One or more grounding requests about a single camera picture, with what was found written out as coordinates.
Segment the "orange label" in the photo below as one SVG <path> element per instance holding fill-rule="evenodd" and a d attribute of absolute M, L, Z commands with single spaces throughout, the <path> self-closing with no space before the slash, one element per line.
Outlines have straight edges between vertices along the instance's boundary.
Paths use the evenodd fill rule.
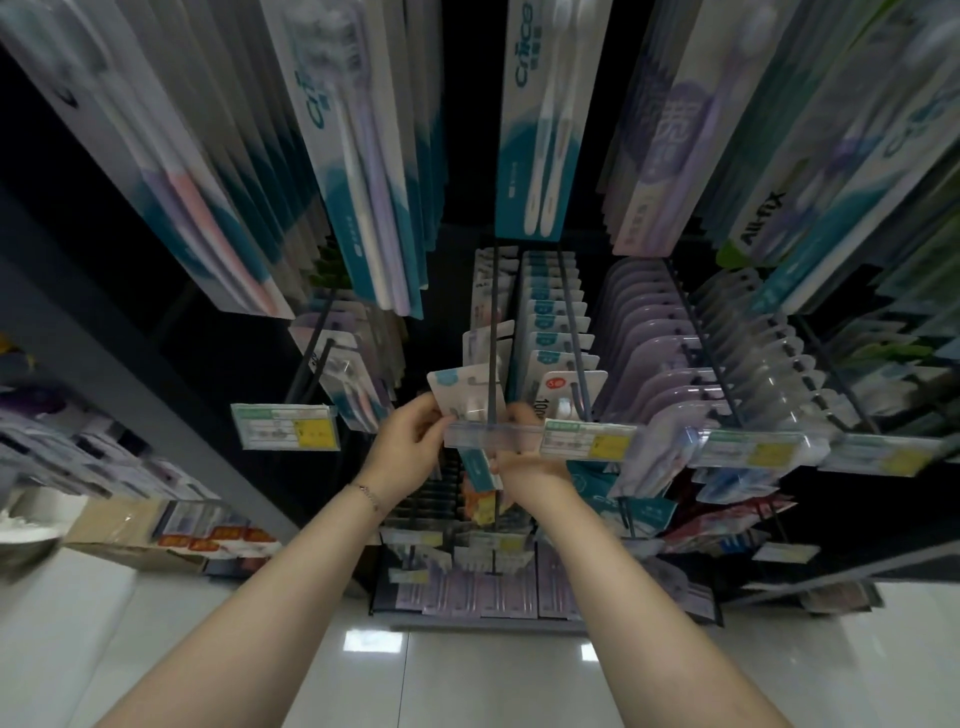
<path fill-rule="evenodd" d="M 194 539 L 190 542 L 190 550 L 211 553 L 219 551 L 220 544 L 216 541 L 210 541 L 209 539 Z"/>
<path fill-rule="evenodd" d="M 210 533 L 211 541 L 240 541 L 244 529 L 239 525 L 218 525 Z"/>
<path fill-rule="evenodd" d="M 244 541 L 251 541 L 255 544 L 271 544 L 276 539 L 262 528 L 251 528 L 247 531 L 247 538 Z"/>
<path fill-rule="evenodd" d="M 156 541 L 157 546 L 164 548 L 187 548 L 190 546 L 189 536 L 160 536 Z"/>

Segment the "bracelet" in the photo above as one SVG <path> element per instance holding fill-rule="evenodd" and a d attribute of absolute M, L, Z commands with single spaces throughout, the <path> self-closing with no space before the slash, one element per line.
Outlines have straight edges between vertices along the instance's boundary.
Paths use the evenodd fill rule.
<path fill-rule="evenodd" d="M 369 500 L 373 506 L 374 513 L 380 512 L 380 498 L 374 495 L 370 488 L 368 488 L 366 485 L 360 485 L 360 483 L 350 483 L 350 485 L 367 497 L 367 500 Z"/>

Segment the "white toothbrush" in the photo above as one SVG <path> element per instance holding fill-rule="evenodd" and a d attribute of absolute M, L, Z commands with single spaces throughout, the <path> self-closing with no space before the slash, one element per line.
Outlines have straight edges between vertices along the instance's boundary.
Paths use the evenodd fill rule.
<path fill-rule="evenodd" d="M 337 124 L 340 127 L 344 171 L 347 175 L 347 185 L 353 202 L 362 252 L 370 269 L 373 294 L 380 308 L 392 311 L 395 309 L 395 299 L 391 295 L 391 286 L 387 281 L 379 242 L 385 243 L 387 247 L 388 241 L 385 239 L 387 235 L 384 234 L 387 232 L 387 227 L 393 228 L 394 238 L 396 238 L 396 224 L 392 210 L 389 210 L 389 224 L 387 220 L 380 224 L 374 216 L 371 194 L 367 185 L 368 182 L 373 182 L 376 175 L 365 179 L 363 159 L 357 151 L 356 135 L 348 112 L 347 93 L 351 74 L 364 67 L 361 53 L 347 55 L 344 52 L 344 46 L 349 45 L 351 39 L 353 43 L 357 39 L 355 26 L 351 22 L 353 19 L 339 9 L 328 9 L 315 2 L 303 2 L 287 9 L 285 19 L 291 32 L 297 60 L 314 84 L 324 88 L 330 96 L 330 103 L 334 107 Z M 406 300 L 406 280 L 404 279 L 402 283 L 404 285 L 403 300 Z M 401 316 L 406 315 L 402 312 L 402 306 L 397 313 Z"/>
<path fill-rule="evenodd" d="M 553 162 L 550 164 L 550 181 L 543 198 L 540 213 L 540 235 L 549 237 L 557 222 L 557 206 L 560 203 L 560 184 L 564 178 L 566 153 L 570 149 L 570 136 L 573 132 L 573 109 L 577 101 L 577 84 L 584 65 L 584 56 L 593 38 L 593 20 L 596 17 L 596 0 L 580 0 L 577 8 L 577 20 L 573 26 L 576 37 L 576 51 L 573 55 L 573 70 L 566 86 L 564 107 L 557 122 L 557 138 L 553 143 Z"/>
<path fill-rule="evenodd" d="M 550 55 L 550 73 L 546 78 L 546 90 L 540 104 L 540 119 L 537 121 L 537 142 L 534 146 L 534 165 L 530 174 L 530 189 L 527 192 L 527 207 L 523 215 L 523 232 L 533 235 L 540 220 L 540 198 L 543 193 L 543 172 L 546 156 L 550 151 L 553 135 L 554 107 L 557 105 L 557 77 L 560 75 L 561 48 L 566 29 L 573 15 L 573 0 L 555 0 L 553 6 L 553 49 Z"/>

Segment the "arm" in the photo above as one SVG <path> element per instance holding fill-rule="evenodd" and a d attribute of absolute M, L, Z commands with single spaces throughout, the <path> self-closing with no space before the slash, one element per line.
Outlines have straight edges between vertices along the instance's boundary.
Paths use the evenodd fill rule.
<path fill-rule="evenodd" d="M 380 428 L 363 470 L 276 558 L 117 703 L 99 728 L 278 726 L 380 521 L 430 474 L 444 440 L 433 395 Z"/>
<path fill-rule="evenodd" d="M 536 421 L 530 407 L 511 408 Z M 580 499 L 562 461 L 500 452 L 497 465 L 564 562 L 626 725 L 789 725 Z"/>

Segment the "product box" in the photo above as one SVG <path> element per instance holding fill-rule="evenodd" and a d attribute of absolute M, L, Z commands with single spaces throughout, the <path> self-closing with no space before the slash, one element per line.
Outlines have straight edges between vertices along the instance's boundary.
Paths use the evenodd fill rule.
<path fill-rule="evenodd" d="M 179 555 L 154 543 L 154 531 L 168 504 L 92 498 L 63 537 L 63 545 L 132 569 L 199 573 L 204 558 Z"/>
<path fill-rule="evenodd" d="M 559 240 L 612 0 L 511 0 L 497 237 Z"/>

